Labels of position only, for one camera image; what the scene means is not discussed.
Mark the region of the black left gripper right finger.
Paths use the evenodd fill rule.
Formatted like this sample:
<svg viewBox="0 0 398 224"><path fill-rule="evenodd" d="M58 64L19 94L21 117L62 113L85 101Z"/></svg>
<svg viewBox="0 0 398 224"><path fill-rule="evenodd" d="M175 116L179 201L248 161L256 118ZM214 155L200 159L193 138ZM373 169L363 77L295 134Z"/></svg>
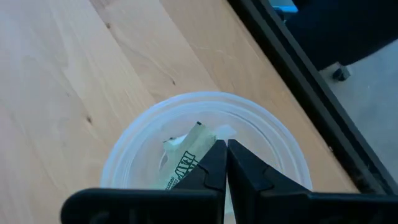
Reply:
<svg viewBox="0 0 398 224"><path fill-rule="evenodd" d="M398 224L398 196L312 192L228 141L237 224Z"/></svg>

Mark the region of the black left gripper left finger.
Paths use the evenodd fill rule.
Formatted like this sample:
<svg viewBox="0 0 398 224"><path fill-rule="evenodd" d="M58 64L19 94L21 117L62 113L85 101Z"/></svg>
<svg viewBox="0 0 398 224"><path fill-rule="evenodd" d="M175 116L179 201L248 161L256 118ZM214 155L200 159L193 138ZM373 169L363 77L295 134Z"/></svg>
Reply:
<svg viewBox="0 0 398 224"><path fill-rule="evenodd" d="M84 189L69 196L62 224L223 224L227 145L217 140L170 190Z"/></svg>

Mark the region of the green sweetener packet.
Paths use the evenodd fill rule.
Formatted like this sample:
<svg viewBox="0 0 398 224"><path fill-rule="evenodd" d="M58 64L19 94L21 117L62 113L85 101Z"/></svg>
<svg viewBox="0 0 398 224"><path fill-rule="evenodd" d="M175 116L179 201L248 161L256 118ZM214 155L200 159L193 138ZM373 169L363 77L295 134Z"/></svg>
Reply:
<svg viewBox="0 0 398 224"><path fill-rule="evenodd" d="M170 138L169 140L165 141L163 143L164 151L166 153L176 151L186 137L187 135L183 135L176 138Z"/></svg>
<svg viewBox="0 0 398 224"><path fill-rule="evenodd" d="M170 190L175 187L198 165L217 140L215 130L200 122L195 123L176 151L166 153L163 148L158 173L150 188Z"/></svg>

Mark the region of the clear round plastic container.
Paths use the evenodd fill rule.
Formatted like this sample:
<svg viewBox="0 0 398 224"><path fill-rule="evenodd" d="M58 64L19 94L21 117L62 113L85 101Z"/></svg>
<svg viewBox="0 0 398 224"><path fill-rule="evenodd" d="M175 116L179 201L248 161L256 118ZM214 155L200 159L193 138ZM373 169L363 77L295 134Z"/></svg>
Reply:
<svg viewBox="0 0 398 224"><path fill-rule="evenodd" d="M186 135L197 122L215 130L218 140L237 140L279 172L312 189L307 163L288 129L256 103L218 91L173 96L136 118L114 145L101 186L151 189L163 142Z"/></svg>

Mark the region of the black chair base with caster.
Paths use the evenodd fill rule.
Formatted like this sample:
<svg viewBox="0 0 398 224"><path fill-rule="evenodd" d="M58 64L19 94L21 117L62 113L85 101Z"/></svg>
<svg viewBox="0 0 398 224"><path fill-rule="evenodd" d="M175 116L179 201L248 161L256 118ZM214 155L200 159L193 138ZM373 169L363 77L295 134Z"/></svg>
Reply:
<svg viewBox="0 0 398 224"><path fill-rule="evenodd" d="M398 39L398 0L292 0L297 13L285 25L317 70L337 63L332 77L344 81L347 66Z"/></svg>

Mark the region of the small blue object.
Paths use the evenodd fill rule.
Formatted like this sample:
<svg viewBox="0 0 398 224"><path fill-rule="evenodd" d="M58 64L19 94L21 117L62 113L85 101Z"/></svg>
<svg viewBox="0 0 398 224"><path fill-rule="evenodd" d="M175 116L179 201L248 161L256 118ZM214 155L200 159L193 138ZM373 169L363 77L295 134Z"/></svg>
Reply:
<svg viewBox="0 0 398 224"><path fill-rule="evenodd" d="M272 7L279 8L284 12L295 13L298 11L292 0L268 0Z"/></svg>

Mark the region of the black aluminium rig frame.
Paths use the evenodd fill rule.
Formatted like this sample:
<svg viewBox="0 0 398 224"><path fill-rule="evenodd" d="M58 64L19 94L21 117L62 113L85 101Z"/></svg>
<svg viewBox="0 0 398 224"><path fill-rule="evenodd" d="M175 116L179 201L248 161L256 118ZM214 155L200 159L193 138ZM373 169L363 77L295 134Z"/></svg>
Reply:
<svg viewBox="0 0 398 224"><path fill-rule="evenodd" d="M278 71L355 187L398 195L398 183L266 0L227 0Z"/></svg>

